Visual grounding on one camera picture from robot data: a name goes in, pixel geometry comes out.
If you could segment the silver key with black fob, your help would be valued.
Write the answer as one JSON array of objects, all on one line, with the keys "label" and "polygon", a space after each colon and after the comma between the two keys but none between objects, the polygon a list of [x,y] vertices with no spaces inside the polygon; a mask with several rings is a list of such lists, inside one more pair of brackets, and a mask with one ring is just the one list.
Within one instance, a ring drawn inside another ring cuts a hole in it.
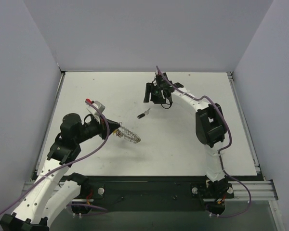
[{"label": "silver key with black fob", "polygon": [[148,115],[149,112],[150,112],[150,109],[151,109],[151,108],[148,108],[148,109],[145,110],[143,113],[139,114],[139,115],[137,116],[137,118],[138,118],[138,119],[141,119],[141,118],[143,118],[144,116]]}]

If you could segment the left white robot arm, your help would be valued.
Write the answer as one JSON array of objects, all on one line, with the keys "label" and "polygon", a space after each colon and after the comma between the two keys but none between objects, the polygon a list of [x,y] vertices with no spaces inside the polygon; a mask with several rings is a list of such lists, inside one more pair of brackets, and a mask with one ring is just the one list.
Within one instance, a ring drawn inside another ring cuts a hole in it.
[{"label": "left white robot arm", "polygon": [[48,231],[69,202],[88,195],[88,178],[79,173],[68,176],[57,192],[54,189],[80,154],[82,142],[95,136],[106,140],[120,127],[120,123],[102,116],[90,115],[90,118],[88,123],[82,123],[76,113],[64,116],[60,133],[32,189],[21,197],[22,202],[11,214],[4,214],[1,218],[0,225],[4,231]]}]

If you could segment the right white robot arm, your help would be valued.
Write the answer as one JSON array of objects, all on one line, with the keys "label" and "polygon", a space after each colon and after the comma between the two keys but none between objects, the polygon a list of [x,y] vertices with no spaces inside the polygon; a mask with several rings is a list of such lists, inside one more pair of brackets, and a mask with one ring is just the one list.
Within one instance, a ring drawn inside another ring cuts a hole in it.
[{"label": "right white robot arm", "polygon": [[172,83],[166,73],[156,73],[154,80],[145,86],[144,103],[169,106],[176,103],[195,116],[196,137],[206,152],[206,187],[213,194],[228,188],[221,154],[227,126],[219,104],[203,99],[195,97],[181,83]]}]

